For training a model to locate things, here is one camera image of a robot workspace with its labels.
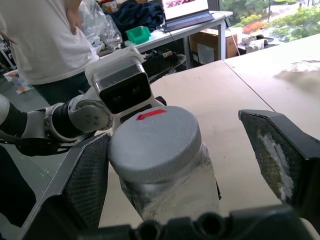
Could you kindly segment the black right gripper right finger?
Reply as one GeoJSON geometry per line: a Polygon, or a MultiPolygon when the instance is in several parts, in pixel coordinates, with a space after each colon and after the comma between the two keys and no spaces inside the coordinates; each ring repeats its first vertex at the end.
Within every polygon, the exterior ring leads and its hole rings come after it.
{"type": "Polygon", "coordinates": [[[320,140],[282,113],[242,109],[238,118],[274,195],[320,226],[320,140]]]}

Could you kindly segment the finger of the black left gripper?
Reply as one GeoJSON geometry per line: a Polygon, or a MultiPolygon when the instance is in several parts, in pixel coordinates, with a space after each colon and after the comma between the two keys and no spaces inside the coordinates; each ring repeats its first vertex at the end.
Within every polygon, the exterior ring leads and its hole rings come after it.
{"type": "Polygon", "coordinates": [[[218,184],[217,178],[215,178],[215,183],[216,183],[218,199],[221,200],[222,199],[222,195],[221,195],[221,191],[220,191],[220,188],[219,188],[219,184],[218,184]]]}

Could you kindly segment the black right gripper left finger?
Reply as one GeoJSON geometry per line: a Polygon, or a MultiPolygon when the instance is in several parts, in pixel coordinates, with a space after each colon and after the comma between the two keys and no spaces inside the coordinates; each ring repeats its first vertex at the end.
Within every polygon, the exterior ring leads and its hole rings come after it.
{"type": "Polygon", "coordinates": [[[109,133],[71,147],[20,230],[18,240],[76,240],[99,226],[108,189],[109,133]]]}

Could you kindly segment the clear plastic jar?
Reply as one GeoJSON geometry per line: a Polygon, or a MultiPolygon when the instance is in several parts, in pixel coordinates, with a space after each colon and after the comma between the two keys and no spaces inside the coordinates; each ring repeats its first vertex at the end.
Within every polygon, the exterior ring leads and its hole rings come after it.
{"type": "Polygon", "coordinates": [[[196,220],[207,212],[220,213],[216,176],[205,144],[194,160],[178,177],[167,181],[141,184],[120,180],[122,192],[143,221],[165,224],[174,218],[196,220]]]}

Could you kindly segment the grey jar lid red arrow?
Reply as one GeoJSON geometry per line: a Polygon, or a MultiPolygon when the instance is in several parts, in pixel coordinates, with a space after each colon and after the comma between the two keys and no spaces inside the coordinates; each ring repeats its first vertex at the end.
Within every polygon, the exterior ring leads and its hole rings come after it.
{"type": "Polygon", "coordinates": [[[125,181],[153,184],[176,178],[195,162],[202,143],[196,117],[177,106],[132,116],[113,133],[107,156],[125,181]]]}

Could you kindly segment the brown cardboard box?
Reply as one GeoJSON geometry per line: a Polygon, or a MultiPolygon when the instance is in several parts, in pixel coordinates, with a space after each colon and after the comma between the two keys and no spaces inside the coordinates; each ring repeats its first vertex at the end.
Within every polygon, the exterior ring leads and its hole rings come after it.
{"type": "MultiPolygon", "coordinates": [[[[206,65],[219,60],[219,31],[207,28],[188,37],[193,61],[206,65]]],[[[238,56],[237,34],[225,32],[225,58],[238,56]]]]}

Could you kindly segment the green plastic bin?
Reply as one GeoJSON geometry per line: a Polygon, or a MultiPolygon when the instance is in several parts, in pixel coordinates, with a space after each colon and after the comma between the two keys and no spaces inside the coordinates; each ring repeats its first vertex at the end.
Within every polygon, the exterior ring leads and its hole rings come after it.
{"type": "Polygon", "coordinates": [[[145,26],[132,28],[130,30],[127,30],[125,33],[128,40],[135,45],[147,42],[151,36],[149,29],[145,26]]]}

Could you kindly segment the white desk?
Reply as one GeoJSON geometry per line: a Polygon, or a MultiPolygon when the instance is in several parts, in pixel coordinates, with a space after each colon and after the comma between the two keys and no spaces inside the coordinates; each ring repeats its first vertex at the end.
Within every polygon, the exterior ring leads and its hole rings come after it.
{"type": "Polygon", "coordinates": [[[183,39],[183,48],[186,55],[185,66],[187,69],[193,67],[193,56],[190,50],[189,36],[205,29],[217,27],[218,29],[218,59],[226,59],[226,20],[233,15],[232,11],[211,11],[214,19],[203,22],[197,25],[185,27],[171,32],[163,32],[162,29],[157,29],[151,33],[149,40],[141,44],[133,44],[130,41],[125,41],[127,47],[135,47],[139,52],[143,53],[162,45],[168,44],[175,40],[183,39]]]}

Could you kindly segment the crumpled clear plastic sheet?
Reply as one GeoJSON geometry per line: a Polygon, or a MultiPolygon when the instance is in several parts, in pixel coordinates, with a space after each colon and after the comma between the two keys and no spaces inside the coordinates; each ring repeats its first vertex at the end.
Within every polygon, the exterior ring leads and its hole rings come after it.
{"type": "Polygon", "coordinates": [[[320,98],[320,60],[303,59],[292,62],[274,77],[320,98]]]}

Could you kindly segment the dark blue cloth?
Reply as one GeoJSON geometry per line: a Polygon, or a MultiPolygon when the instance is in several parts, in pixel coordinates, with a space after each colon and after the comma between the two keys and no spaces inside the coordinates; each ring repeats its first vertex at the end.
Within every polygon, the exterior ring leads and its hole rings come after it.
{"type": "Polygon", "coordinates": [[[152,33],[165,20],[164,11],[156,2],[138,3],[135,0],[128,0],[122,3],[119,10],[105,11],[104,14],[112,17],[124,42],[128,40],[126,31],[143,26],[152,33]]]}

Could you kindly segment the open laptop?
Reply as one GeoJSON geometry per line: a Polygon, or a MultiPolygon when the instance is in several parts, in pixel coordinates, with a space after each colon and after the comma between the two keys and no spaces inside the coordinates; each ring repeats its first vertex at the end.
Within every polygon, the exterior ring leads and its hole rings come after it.
{"type": "Polygon", "coordinates": [[[165,33],[215,19],[209,11],[208,0],[161,0],[161,3],[165,33]]]}

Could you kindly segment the clear plastic bag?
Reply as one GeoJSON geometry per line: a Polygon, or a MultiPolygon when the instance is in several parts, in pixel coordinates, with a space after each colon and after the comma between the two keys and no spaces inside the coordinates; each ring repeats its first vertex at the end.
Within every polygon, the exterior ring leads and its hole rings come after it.
{"type": "Polygon", "coordinates": [[[123,42],[112,17],[106,15],[95,0],[82,1],[79,11],[82,31],[92,45],[100,40],[107,48],[117,49],[123,42]]]}

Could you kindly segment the white objects by window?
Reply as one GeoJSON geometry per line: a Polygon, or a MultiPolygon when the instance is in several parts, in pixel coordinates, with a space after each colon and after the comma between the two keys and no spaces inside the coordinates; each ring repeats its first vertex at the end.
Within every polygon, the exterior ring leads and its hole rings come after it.
{"type": "Polygon", "coordinates": [[[273,37],[265,37],[263,34],[246,35],[241,40],[241,45],[246,53],[253,53],[259,50],[278,46],[281,42],[273,37]]]}

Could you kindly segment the coloured paper on floor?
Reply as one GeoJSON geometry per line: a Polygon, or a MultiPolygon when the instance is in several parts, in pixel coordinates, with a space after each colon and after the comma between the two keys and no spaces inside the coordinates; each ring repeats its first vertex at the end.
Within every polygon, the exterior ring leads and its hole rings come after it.
{"type": "Polygon", "coordinates": [[[5,73],[4,78],[9,82],[12,83],[15,87],[15,91],[18,95],[33,90],[33,86],[28,84],[26,80],[20,77],[18,70],[12,70],[5,73]]]}

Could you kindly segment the person in white shirt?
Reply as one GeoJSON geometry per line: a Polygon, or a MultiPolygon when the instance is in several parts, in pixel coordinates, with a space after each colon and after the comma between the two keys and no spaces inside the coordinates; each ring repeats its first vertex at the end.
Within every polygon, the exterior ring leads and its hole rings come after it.
{"type": "Polygon", "coordinates": [[[0,0],[0,35],[18,73],[51,106],[86,93],[85,68],[99,60],[82,27],[72,34],[69,1],[0,0]]]}

